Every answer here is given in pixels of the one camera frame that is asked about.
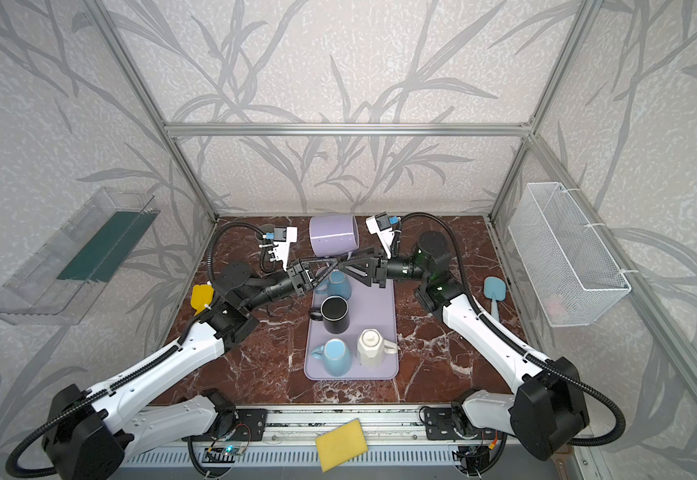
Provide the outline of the lavender mug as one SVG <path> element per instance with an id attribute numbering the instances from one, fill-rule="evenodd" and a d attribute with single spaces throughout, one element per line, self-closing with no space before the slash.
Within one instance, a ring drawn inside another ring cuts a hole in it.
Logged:
<path id="1" fill-rule="evenodd" d="M 358 223 L 351 214 L 313 217 L 308 233 L 312 252 L 318 257 L 348 254 L 358 250 L 360 246 Z"/>

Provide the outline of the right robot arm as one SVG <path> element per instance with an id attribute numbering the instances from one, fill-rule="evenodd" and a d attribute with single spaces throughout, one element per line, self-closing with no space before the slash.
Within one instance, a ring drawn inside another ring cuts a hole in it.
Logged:
<path id="1" fill-rule="evenodd" d="M 441 218 L 437 231 L 422 233 L 408 256 L 399 253 L 404 224 L 413 214 L 386 213 L 366 220 L 382 246 L 354 253 L 338 268 L 371 286 L 416 281 L 418 302 L 465 338 L 509 386 L 507 394 L 475 390 L 455 401 L 458 428 L 491 428 L 518 439 L 538 460 L 565 445 L 604 446 L 627 428 L 623 410 L 604 393 L 582 382 L 568 359 L 552 360 L 508 330 L 472 294 L 463 250 L 453 228 Z"/>

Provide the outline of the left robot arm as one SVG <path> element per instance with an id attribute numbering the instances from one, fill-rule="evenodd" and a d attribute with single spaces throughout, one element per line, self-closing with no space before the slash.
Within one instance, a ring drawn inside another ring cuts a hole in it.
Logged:
<path id="1" fill-rule="evenodd" d="M 260 277 L 242 262 L 216 272 L 214 252 L 220 238 L 238 228 L 254 232 L 262 254 L 282 262 L 282 269 Z M 72 385 L 56 394 L 48 421 L 10 452 L 6 474 L 16 479 L 108 479 L 126 460 L 146 450 L 204 435 L 217 426 L 230 409 L 216 390 L 157 410 L 146 406 L 194 370 L 242 344 L 258 326 L 254 310 L 314 290 L 324 276 L 312 264 L 326 261 L 328 269 L 334 269 L 351 251 L 315 247 L 312 257 L 290 262 L 290 244 L 296 238 L 292 227 L 266 232 L 233 221 L 216 228 L 206 250 L 206 284 L 212 295 L 180 336 L 88 390 Z"/>

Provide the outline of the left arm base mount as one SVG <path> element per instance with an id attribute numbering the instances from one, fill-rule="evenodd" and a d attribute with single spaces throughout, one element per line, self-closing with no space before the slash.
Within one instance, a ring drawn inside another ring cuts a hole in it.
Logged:
<path id="1" fill-rule="evenodd" d="M 268 410 L 244 408 L 218 418 L 214 437 L 222 441 L 260 442 L 264 438 Z"/>

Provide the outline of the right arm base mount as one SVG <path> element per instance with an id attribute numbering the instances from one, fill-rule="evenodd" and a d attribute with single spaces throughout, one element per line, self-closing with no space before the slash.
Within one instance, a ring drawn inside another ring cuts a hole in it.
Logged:
<path id="1" fill-rule="evenodd" d="M 468 422 L 466 415 L 452 407 L 423 406 L 419 419 L 426 430 L 426 438 L 434 441 L 493 441 L 501 434 L 491 428 L 478 428 Z"/>

